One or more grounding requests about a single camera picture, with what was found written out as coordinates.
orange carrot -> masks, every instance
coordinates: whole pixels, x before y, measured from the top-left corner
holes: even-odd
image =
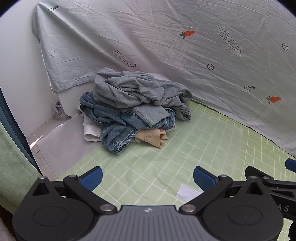
[[[181,32],[181,34],[179,34],[179,35],[181,37],[183,37],[183,39],[185,39],[185,37],[190,37],[194,33],[195,33],[194,30],[189,30],[189,31]]]
[[[275,103],[275,102],[281,100],[281,97],[276,97],[276,96],[271,96],[270,97],[270,96],[268,96],[266,99],[268,100],[268,103],[270,104],[270,102]]]

green checkered mat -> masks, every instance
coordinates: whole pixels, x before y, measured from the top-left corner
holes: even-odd
[[[59,180],[101,166],[103,181],[94,192],[117,208],[121,204],[175,204],[178,208],[184,203],[175,198],[181,184],[201,191],[192,178],[197,165],[234,180],[245,180],[246,167],[254,166],[277,180],[295,181],[296,174],[284,166],[287,158],[294,157],[273,142],[201,104],[190,102],[190,109],[191,121],[176,121],[176,129],[168,133],[162,149],[144,142],[130,143],[116,155],[99,144]],[[289,240],[291,223],[284,219],[279,241]]]

blue gripper pad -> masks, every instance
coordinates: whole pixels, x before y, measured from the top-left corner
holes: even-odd
[[[88,190],[93,191],[103,180],[103,170],[100,167],[94,167],[79,177],[79,182]]]
[[[196,167],[194,169],[193,180],[203,191],[208,190],[219,181],[218,177],[202,167]]]
[[[288,158],[285,162],[285,166],[288,170],[296,173],[296,161]]]

beige fabric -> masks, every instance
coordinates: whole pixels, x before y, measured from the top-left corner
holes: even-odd
[[[168,139],[165,130],[162,129],[146,129],[140,130],[135,135],[136,140],[140,139],[158,148],[163,147],[165,140]]]

silver bolt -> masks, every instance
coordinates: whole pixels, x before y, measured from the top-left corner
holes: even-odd
[[[185,204],[181,208],[184,212],[188,212],[188,213],[194,212],[196,210],[196,207],[192,204]]]
[[[100,206],[100,209],[104,212],[111,212],[114,210],[114,208],[115,206],[112,204],[103,204]]]

